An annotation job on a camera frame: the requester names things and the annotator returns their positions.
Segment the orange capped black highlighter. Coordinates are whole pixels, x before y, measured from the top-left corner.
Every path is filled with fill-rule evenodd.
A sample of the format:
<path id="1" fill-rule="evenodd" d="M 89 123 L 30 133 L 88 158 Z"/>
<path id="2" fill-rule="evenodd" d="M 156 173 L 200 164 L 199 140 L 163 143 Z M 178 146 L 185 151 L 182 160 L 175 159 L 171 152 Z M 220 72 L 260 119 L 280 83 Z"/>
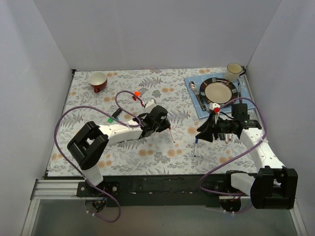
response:
<path id="1" fill-rule="evenodd" d="M 224 134 L 222 134 L 222 133 L 219 133 L 219 138 L 220 138 L 220 140 L 225 140 L 225 135 Z"/>

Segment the blue capped white pen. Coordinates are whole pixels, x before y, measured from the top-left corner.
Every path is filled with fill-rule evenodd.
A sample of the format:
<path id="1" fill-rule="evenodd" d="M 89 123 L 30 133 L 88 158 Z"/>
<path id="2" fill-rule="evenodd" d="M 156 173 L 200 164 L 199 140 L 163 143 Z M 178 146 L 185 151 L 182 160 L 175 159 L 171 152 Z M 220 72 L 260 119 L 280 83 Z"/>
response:
<path id="1" fill-rule="evenodd" d="M 198 144 L 198 139 L 195 139 L 195 144 L 194 144 L 194 153 L 193 153 L 193 156 L 194 156 L 194 157 L 196 157 L 197 144 Z"/>

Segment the green capped black highlighter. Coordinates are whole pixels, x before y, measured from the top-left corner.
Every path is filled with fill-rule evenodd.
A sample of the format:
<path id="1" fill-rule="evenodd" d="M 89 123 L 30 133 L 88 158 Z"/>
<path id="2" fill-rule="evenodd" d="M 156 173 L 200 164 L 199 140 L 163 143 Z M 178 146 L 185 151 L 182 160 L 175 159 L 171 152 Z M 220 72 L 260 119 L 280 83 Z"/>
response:
<path id="1" fill-rule="evenodd" d="M 118 108 L 113 114 L 112 117 L 113 118 L 117 118 L 119 116 L 119 114 L 122 112 L 121 108 Z M 108 122 L 112 123 L 114 120 L 112 118 L 108 119 Z"/>

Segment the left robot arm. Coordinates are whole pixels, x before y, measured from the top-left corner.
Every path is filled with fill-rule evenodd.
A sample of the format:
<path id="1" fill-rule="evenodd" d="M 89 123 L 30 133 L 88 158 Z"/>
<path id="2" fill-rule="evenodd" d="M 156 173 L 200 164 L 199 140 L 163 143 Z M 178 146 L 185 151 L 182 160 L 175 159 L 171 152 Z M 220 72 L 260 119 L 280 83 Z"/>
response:
<path id="1" fill-rule="evenodd" d="M 168 111 L 157 105 L 149 112 L 129 120 L 126 126 L 121 124 L 96 125 L 87 122 L 68 143 L 67 149 L 79 164 L 88 191 L 95 197 L 104 193 L 103 176 L 97 163 L 107 146 L 130 140 L 139 140 L 153 133 L 169 129 Z"/>

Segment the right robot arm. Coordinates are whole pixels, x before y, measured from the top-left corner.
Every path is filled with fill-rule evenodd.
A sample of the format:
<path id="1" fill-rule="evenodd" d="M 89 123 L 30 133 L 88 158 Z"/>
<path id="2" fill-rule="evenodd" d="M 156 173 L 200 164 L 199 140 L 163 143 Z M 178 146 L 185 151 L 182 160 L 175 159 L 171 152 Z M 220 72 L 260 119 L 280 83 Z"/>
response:
<path id="1" fill-rule="evenodd" d="M 219 134 L 234 134 L 247 148 L 257 174 L 227 171 L 223 182 L 224 195 L 250 197 L 256 209 L 292 209 L 298 182 L 295 169 L 287 168 L 265 140 L 265 128 L 250 119 L 245 103 L 232 105 L 232 119 L 220 118 L 221 107 L 210 103 L 209 117 L 198 128 L 199 140 L 212 142 Z"/>

